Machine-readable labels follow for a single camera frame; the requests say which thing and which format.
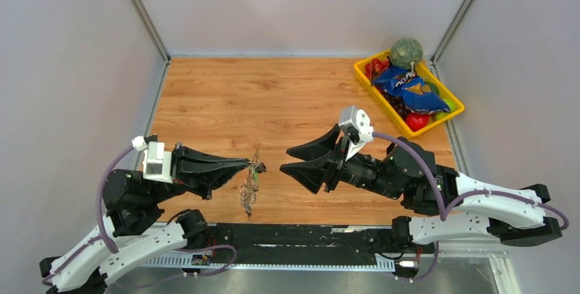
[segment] melon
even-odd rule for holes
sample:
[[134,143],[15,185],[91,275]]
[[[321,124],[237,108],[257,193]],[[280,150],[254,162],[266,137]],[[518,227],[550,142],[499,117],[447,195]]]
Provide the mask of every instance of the melon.
[[410,70],[423,59],[423,47],[413,38],[397,40],[391,47],[391,64]]

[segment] red tomato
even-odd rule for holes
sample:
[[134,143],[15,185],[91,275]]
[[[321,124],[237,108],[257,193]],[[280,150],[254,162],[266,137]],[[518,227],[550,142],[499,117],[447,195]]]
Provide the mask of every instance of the red tomato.
[[419,131],[429,123],[427,114],[410,113],[405,119],[405,123],[411,128],[411,131]]

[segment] wood grain surface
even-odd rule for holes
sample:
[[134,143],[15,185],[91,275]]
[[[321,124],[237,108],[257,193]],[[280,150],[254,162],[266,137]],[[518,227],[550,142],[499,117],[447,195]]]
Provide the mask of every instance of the wood grain surface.
[[[251,159],[259,147],[268,172],[259,177],[253,223],[391,224],[412,215],[398,201],[339,183],[314,195],[280,172],[289,147],[329,131],[340,111],[363,108],[376,131],[398,136],[395,125],[354,77],[357,59],[176,58],[172,59],[151,133],[171,149],[176,142],[209,154]],[[435,152],[437,163],[455,166],[445,128],[414,140]],[[384,157],[377,139],[362,152]],[[186,193],[161,204],[162,220],[183,209],[200,209],[208,222],[248,222],[240,205],[243,171],[202,201]]]

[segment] yellow basket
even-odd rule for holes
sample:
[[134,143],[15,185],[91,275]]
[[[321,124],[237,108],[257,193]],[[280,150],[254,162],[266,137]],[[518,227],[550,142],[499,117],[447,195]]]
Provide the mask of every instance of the yellow basket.
[[445,117],[441,118],[440,120],[437,120],[437,121],[433,120],[433,117],[430,116],[429,123],[424,128],[422,128],[418,131],[412,131],[409,128],[409,126],[405,123],[405,120],[403,120],[401,118],[401,116],[399,116],[399,114],[397,114],[395,109],[393,109],[391,107],[391,104],[389,104],[386,101],[386,99],[379,92],[379,90],[377,90],[374,86],[371,85],[370,80],[365,76],[365,73],[366,73],[365,72],[365,65],[370,63],[373,60],[373,58],[378,58],[380,60],[387,58],[387,56],[389,56],[390,52],[391,52],[391,50],[389,49],[389,50],[383,51],[382,53],[378,53],[372,57],[368,57],[367,59],[363,59],[360,62],[357,62],[356,64],[354,64],[354,70],[355,70],[356,78],[358,79],[360,84],[362,84],[362,86],[365,87],[365,89],[367,89],[367,91],[371,94],[371,97],[373,97],[373,99],[375,101],[377,101],[377,103],[379,104],[381,109],[391,118],[391,120],[397,125],[397,128],[399,128],[399,130],[403,133],[403,135],[405,137],[407,137],[408,139],[411,139],[413,137],[417,137],[419,135],[422,135],[425,131],[428,131],[429,129],[432,129],[435,126],[438,126],[439,124],[442,124],[443,122],[454,118],[459,113],[461,113],[465,110],[465,106],[463,105],[463,103],[461,103],[461,101],[459,101],[459,99],[457,99],[457,97],[455,97],[443,85],[443,83],[441,83],[429,71],[429,69],[425,65],[423,65],[423,63],[419,63],[419,65],[417,65],[417,67],[415,68],[415,70],[417,71],[417,74],[421,78],[425,79],[426,81],[434,83],[437,86],[437,88],[439,89],[439,96],[441,98],[451,99],[455,103],[457,109],[455,111],[449,113]]

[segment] perforated metal strip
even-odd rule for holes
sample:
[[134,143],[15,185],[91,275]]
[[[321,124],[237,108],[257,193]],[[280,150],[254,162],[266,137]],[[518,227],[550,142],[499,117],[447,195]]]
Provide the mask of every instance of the perforated metal strip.
[[[260,265],[247,263],[234,263],[229,269],[245,270],[307,270],[307,271],[381,271],[392,272],[395,263],[392,260],[376,256],[376,265]],[[192,254],[171,252],[147,261],[143,267],[160,268],[199,268],[217,269],[225,263],[212,263],[210,265],[193,265]]]

